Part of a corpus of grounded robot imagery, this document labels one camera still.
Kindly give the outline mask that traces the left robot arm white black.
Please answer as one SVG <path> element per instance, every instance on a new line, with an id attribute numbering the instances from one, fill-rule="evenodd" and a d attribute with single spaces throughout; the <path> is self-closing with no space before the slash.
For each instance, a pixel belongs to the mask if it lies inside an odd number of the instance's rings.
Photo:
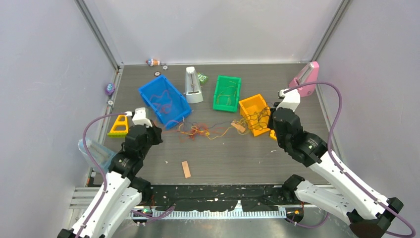
<path id="1" fill-rule="evenodd" d="M 150 148 L 163 142 L 161 134 L 162 129 L 154 124 L 130 127 L 87 210 L 72 228 L 62 229 L 57 236 L 110 238 L 135 206 L 147 205 L 152 198 L 151 184 L 137 173 Z"/>

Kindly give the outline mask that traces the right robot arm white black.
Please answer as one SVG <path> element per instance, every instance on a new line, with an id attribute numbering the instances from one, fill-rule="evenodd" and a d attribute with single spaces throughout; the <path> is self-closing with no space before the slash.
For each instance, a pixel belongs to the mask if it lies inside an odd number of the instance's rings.
<path id="1" fill-rule="evenodd" d="M 339 194 L 320 188 L 298 175 L 283 184 L 283 198 L 288 203 L 311 203 L 341 219 L 359 238 L 381 238 L 402 208 L 396 197 L 387 198 L 359 179 L 336 156 L 329 153 L 319 136 L 303 129 L 292 109 L 279 102 L 270 108 L 268 127 L 277 143 L 292 159 L 329 181 Z"/>

